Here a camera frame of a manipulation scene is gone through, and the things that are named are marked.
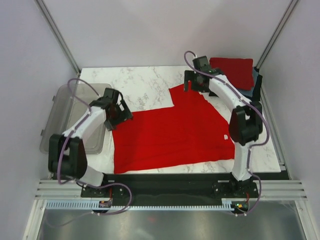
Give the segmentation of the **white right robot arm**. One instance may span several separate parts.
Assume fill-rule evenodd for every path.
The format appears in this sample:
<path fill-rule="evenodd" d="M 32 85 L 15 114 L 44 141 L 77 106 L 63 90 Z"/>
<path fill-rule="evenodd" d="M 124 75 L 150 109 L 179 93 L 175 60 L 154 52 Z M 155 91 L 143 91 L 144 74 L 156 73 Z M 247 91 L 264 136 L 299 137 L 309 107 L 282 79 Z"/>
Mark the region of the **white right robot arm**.
<path fill-rule="evenodd" d="M 223 74 L 209 78 L 206 91 L 215 93 L 231 112 L 229 136 L 235 145 L 234 164 L 231 171 L 235 181 L 229 184 L 229 191 L 235 197 L 247 191 L 247 181 L 252 177 L 251 148 L 263 131 L 262 106 L 259 102 L 249 103 Z"/>

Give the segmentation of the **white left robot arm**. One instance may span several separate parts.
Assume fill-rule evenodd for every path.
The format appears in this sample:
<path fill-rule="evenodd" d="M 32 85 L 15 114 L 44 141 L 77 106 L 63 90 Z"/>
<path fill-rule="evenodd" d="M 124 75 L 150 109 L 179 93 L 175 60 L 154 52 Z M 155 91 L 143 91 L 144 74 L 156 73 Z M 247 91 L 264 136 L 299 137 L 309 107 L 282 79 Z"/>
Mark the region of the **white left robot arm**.
<path fill-rule="evenodd" d="M 87 105 L 81 118 L 62 134 L 49 139 L 48 169 L 56 173 L 60 185 L 76 181 L 92 187 L 99 197 L 106 196 L 110 185 L 104 174 L 88 165 L 85 144 L 102 124 L 108 131 L 133 118 L 123 96 L 120 99 L 100 97 Z"/>

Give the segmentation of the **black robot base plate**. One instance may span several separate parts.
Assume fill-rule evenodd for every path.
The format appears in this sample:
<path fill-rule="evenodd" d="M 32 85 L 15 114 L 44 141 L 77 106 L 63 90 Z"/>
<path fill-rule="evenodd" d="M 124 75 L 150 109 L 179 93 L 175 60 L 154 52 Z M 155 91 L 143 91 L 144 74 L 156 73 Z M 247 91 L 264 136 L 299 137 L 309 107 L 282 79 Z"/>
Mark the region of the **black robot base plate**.
<path fill-rule="evenodd" d="M 219 205 L 222 199 L 250 200 L 259 195 L 252 177 L 237 182 L 230 173 L 105 174 L 102 184 L 115 186 L 83 187 L 81 197 L 111 197 L 120 206 L 204 206 Z"/>

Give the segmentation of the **bright red t-shirt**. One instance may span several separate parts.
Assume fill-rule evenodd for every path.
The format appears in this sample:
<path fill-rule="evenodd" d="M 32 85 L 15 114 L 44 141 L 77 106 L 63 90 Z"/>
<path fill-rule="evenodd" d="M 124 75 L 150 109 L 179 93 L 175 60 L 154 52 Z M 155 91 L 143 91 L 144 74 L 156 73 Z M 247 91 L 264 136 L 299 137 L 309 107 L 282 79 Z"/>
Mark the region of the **bright red t-shirt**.
<path fill-rule="evenodd" d="M 228 122 L 203 95 L 169 92 L 173 107 L 134 112 L 112 132 L 115 174 L 235 157 Z"/>

